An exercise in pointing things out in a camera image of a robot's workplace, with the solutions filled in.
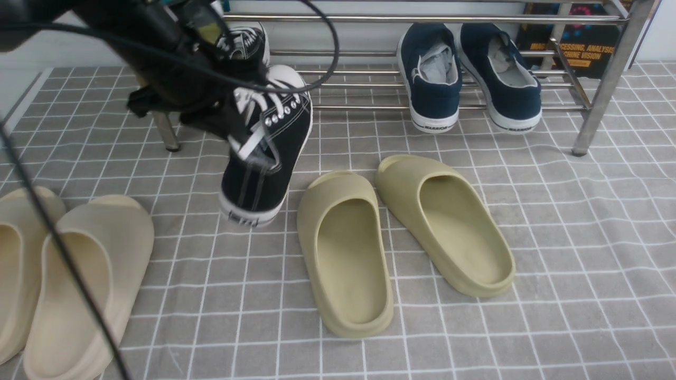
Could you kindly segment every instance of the wire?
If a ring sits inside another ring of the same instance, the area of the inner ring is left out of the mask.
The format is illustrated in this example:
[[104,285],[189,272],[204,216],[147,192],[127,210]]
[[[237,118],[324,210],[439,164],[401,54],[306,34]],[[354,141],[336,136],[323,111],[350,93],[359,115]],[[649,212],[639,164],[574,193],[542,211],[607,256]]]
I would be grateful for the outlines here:
[[68,251],[68,248],[66,247],[66,244],[61,238],[61,235],[59,235],[59,233],[56,231],[55,223],[49,217],[49,214],[47,213],[45,206],[42,204],[40,197],[38,197],[37,193],[35,192],[35,189],[31,185],[30,179],[28,178],[28,175],[26,174],[26,171],[24,170],[24,167],[21,164],[21,160],[19,156],[16,154],[16,151],[11,143],[11,139],[9,138],[7,131],[5,131],[5,123],[2,120],[3,118],[0,116],[0,135],[5,145],[7,157],[9,158],[10,162],[14,164],[16,174],[19,176],[19,179],[23,183],[23,186],[26,188],[26,190],[28,190],[30,202],[33,204],[33,207],[40,216],[40,219],[42,219],[43,224],[51,234],[54,244],[56,245],[57,251],[59,251],[61,259],[64,261],[64,264],[66,264],[66,267],[68,267],[68,271],[70,271],[70,274],[72,275],[73,280],[75,281],[75,284],[77,285],[77,288],[80,291],[80,295],[84,299],[84,302],[87,304],[87,307],[89,308],[89,311],[96,320],[96,323],[98,323],[99,326],[101,327],[101,331],[103,332],[103,335],[105,337],[106,342],[108,343],[108,346],[110,347],[110,351],[112,352],[115,363],[118,366],[122,380],[132,380],[131,376],[129,375],[129,371],[127,370],[127,367],[124,364],[124,360],[120,355],[120,351],[118,350],[117,345],[115,344],[115,340],[113,339],[113,336],[110,333],[110,328],[105,323],[105,320],[102,317],[102,313],[99,310],[99,307],[96,305],[94,297],[92,297],[89,288],[83,281],[82,275],[80,274],[78,267],[75,265],[75,262],[73,261],[72,256]]
[[112,33],[108,32],[101,32],[100,30],[94,30],[91,28],[85,28],[82,26],[75,26],[75,25],[69,25],[69,24],[61,24],[58,22],[11,22],[7,24],[0,25],[0,31],[8,31],[8,30],[55,30],[58,32],[69,32],[69,33],[74,33],[74,34],[80,34],[83,36],[89,36],[89,37],[94,37],[96,39],[101,39],[104,40],[108,43],[115,43],[118,45],[124,45],[125,47],[129,47],[131,49],[136,49],[138,51],[142,51],[143,53],[149,53],[149,54],[154,54],[158,57],[161,57],[165,60],[170,60],[174,62],[175,64],[178,64],[179,66],[183,66],[184,68],[188,68],[196,73],[202,74],[204,76],[207,76],[209,78],[212,78],[214,80],[218,80],[220,82],[227,83],[229,85],[235,85],[236,87],[243,87],[245,89],[250,89],[254,90],[257,92],[261,93],[278,93],[278,94],[292,94],[292,93],[305,93],[307,91],[313,90],[321,86],[323,83],[325,83],[334,73],[335,69],[338,67],[338,59],[340,58],[340,44],[338,41],[338,32],[335,29],[335,26],[333,26],[333,23],[329,20],[327,15],[325,15],[322,11],[319,10],[314,4],[312,4],[309,0],[298,0],[301,3],[307,5],[310,9],[312,9],[317,16],[319,16],[324,23],[329,27],[331,30],[331,37],[333,39],[333,61],[331,62],[331,65],[329,66],[329,69],[327,70],[327,73],[324,74],[321,78],[318,80],[310,83],[309,85],[305,87],[298,87],[298,88],[290,88],[290,89],[273,89],[270,87],[266,86],[261,86],[261,85],[255,85],[250,82],[245,82],[244,80],[239,80],[237,78],[233,78],[232,76],[227,76],[223,75],[219,72],[213,71],[209,68],[204,68],[201,66],[195,66],[194,62],[191,62],[189,60],[184,60],[183,58],[179,58],[175,56],[174,54],[168,53],[164,50],[157,49],[152,46],[148,46],[142,43],[138,43],[129,39],[126,39],[124,37],[119,37],[117,35],[114,35]]

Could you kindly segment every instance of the beige slide sandal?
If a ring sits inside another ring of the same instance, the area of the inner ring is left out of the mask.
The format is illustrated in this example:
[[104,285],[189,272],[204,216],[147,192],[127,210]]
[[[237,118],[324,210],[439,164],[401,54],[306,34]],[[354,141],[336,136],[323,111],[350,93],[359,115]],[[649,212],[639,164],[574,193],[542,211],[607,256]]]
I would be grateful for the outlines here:
[[[74,208],[58,223],[84,282],[119,344],[141,287],[155,231],[132,198],[107,195]],[[91,380],[112,355],[48,236],[42,288],[24,353],[30,380]]]
[[512,252],[460,173],[429,158],[391,156],[378,167],[376,188],[450,285],[473,297],[493,297],[509,288]]
[[[59,220],[64,203],[44,187],[35,187],[47,213]],[[47,229],[21,189],[0,199],[0,364],[25,345],[40,294],[40,252]]]
[[348,171],[322,175],[303,195],[297,223],[324,324],[346,338],[387,328],[393,316],[392,289],[371,184]]

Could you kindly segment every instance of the gray grid mat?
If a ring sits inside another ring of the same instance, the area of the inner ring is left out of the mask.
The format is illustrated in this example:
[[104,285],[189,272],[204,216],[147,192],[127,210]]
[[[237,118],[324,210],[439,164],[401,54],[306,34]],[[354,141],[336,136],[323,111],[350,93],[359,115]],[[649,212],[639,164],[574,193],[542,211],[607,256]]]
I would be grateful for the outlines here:
[[[494,134],[483,112],[461,112],[460,125],[437,136],[414,129],[408,113],[316,113],[287,205],[254,231],[219,217],[225,143],[181,128],[183,150],[166,152],[150,117],[124,108],[136,86],[127,69],[55,69],[13,137],[35,183],[69,207],[125,193],[152,213],[155,250],[122,341],[135,379],[674,379],[675,74],[666,62],[627,73],[584,158],[568,154],[579,114],[545,114],[534,132],[511,137]],[[351,169],[372,181],[379,160],[401,152],[467,177],[518,274],[500,297],[461,295],[381,208],[395,318],[377,337],[338,339],[310,293],[299,199],[320,173]],[[18,188],[4,159],[0,195]],[[20,363],[0,366],[0,379],[24,379]],[[118,376],[111,367],[103,378]]]

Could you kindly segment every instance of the olive green slide sandal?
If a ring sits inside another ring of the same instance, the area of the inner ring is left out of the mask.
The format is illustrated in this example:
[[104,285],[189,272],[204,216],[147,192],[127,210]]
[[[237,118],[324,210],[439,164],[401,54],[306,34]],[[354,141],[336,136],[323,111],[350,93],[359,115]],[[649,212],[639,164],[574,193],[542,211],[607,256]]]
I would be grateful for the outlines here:
[[413,234],[441,275],[461,293],[493,297],[514,279],[514,257],[472,185],[441,162],[385,158],[378,194]]
[[322,175],[303,195],[297,225],[324,324],[346,338],[387,328],[393,316],[392,289],[372,185],[349,171]]
[[[107,195],[56,224],[82,279],[119,344],[153,249],[150,215],[132,198]],[[30,380],[91,380],[112,355],[50,235],[42,246],[42,287],[24,352]]]
[[[35,191],[53,220],[66,213],[56,194],[40,186]],[[40,294],[40,254],[46,236],[25,190],[0,198],[0,364],[26,345]]]

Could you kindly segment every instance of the shoe rack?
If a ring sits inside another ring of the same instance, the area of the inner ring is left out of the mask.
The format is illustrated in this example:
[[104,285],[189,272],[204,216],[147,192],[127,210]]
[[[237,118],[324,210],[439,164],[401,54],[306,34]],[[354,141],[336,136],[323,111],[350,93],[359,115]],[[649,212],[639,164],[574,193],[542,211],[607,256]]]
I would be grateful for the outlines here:
[[[514,0],[474,0],[457,2],[484,2],[484,3],[516,3]],[[533,73],[538,77],[558,77],[562,81],[549,82],[541,81],[544,89],[567,89],[571,92],[575,103],[543,103],[544,112],[581,112],[583,124],[573,143],[573,155],[581,157],[587,154],[589,145],[594,138],[596,130],[601,124],[601,119],[610,103],[612,94],[615,91],[622,73],[627,66],[627,62],[632,58],[632,53],[638,39],[642,34],[643,27],[655,10],[659,0],[635,0],[630,11],[626,11],[619,0],[538,0],[538,3],[559,3],[558,15],[457,15],[457,14],[435,14],[430,16],[407,16],[407,15],[387,15],[387,14],[329,14],[329,18],[334,23],[413,23],[413,22],[443,22],[443,23],[467,23],[467,22],[493,22],[496,24],[517,23],[517,24],[553,24],[552,33],[548,43],[548,49],[545,51],[522,51],[524,57],[544,57],[541,70],[535,70]],[[570,16],[570,10],[574,3],[602,4],[607,16]],[[318,16],[310,14],[266,14],[266,13],[246,13],[236,14],[228,13],[225,15],[226,21],[259,21],[259,22],[321,22]],[[620,30],[620,39],[615,47],[615,52],[601,78],[599,87],[594,94],[593,99],[589,99],[585,89],[582,87],[578,78],[575,76],[568,60],[565,58],[559,42],[563,34],[563,29],[567,24],[583,25],[612,25]],[[330,50],[273,50],[273,55],[284,55],[294,57],[331,57],[333,52]],[[395,51],[341,51],[341,57],[395,57]],[[556,62],[561,70],[552,70],[552,62]],[[322,70],[300,70],[303,75],[322,75]],[[359,77],[364,76],[398,76],[399,72],[395,70],[336,70],[335,75]],[[398,89],[403,88],[403,83],[399,82],[347,82],[347,83],[327,83],[323,88],[334,89]],[[464,87],[477,86],[476,83],[466,81]],[[315,104],[315,110],[333,110],[333,111],[406,111],[407,105],[320,105]],[[460,104],[461,110],[484,110],[482,104]]]

